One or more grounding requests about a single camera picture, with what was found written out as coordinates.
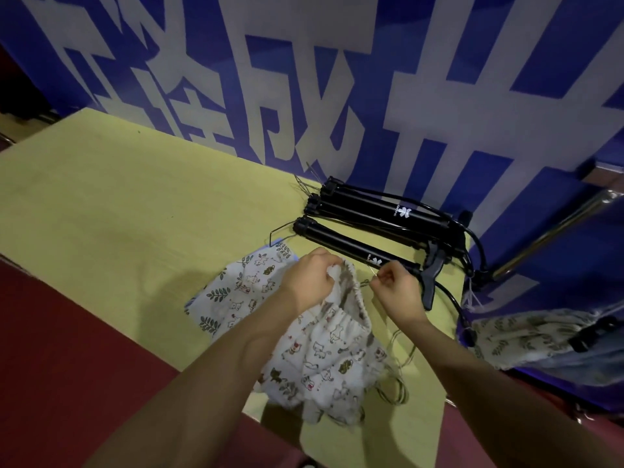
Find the blue backdrop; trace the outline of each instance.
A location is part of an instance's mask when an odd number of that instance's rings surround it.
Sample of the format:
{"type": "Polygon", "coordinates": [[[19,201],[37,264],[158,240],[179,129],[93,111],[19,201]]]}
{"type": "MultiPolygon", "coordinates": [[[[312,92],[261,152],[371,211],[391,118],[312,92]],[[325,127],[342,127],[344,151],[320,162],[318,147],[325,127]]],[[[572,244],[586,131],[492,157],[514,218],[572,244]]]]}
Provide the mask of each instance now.
{"type": "MultiPolygon", "coordinates": [[[[624,166],[623,19],[624,0],[0,0],[0,41],[63,115],[473,211],[502,263],[595,192],[580,164],[624,166]]],[[[622,298],[618,220],[490,308],[622,298]]]]}

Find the right hand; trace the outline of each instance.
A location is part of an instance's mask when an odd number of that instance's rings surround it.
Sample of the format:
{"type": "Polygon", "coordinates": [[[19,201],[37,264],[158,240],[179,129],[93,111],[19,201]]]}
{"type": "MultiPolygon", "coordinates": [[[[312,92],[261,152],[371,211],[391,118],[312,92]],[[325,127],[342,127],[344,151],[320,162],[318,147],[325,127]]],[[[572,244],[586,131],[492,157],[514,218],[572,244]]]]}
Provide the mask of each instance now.
{"type": "Polygon", "coordinates": [[[370,281],[370,288],[399,329],[411,322],[429,322],[418,279],[408,273],[399,261],[383,265],[370,281]]]}

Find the hand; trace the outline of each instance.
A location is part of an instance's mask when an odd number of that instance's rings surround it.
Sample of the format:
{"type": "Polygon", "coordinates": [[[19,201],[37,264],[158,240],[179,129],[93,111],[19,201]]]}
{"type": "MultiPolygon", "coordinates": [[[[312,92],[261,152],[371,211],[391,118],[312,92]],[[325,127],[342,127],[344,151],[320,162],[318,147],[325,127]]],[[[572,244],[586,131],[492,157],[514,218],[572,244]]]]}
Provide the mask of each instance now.
{"type": "Polygon", "coordinates": [[[288,268],[281,281],[280,291],[290,291],[294,296],[297,315],[323,302],[334,287],[327,268],[343,262],[340,256],[325,248],[316,248],[288,268]]]}
{"type": "Polygon", "coordinates": [[[402,330],[410,322],[429,322],[422,304],[418,279],[408,273],[399,261],[383,265],[370,281],[370,286],[386,314],[399,329],[402,330]]]}

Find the left hand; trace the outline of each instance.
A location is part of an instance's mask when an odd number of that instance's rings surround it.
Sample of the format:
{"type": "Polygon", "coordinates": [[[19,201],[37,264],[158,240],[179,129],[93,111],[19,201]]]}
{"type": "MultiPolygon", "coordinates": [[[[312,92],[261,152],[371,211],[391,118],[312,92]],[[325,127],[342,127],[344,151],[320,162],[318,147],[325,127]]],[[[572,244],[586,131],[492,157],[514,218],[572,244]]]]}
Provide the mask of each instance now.
{"type": "Polygon", "coordinates": [[[327,274],[327,268],[342,262],[340,256],[319,247],[285,272],[279,290],[294,296],[297,315],[320,304],[330,295],[334,280],[327,274]]]}

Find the forearm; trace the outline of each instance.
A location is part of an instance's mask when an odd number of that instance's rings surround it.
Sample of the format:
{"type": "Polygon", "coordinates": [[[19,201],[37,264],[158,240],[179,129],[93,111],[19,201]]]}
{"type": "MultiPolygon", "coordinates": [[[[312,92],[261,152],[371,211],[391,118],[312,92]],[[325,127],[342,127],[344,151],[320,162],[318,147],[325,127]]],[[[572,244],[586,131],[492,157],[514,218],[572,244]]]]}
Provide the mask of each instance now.
{"type": "Polygon", "coordinates": [[[122,425],[86,466],[210,466],[295,317],[293,297],[276,292],[122,425]]]}
{"type": "Polygon", "coordinates": [[[601,440],[433,325],[413,323],[402,330],[497,466],[619,466],[601,440]]]}

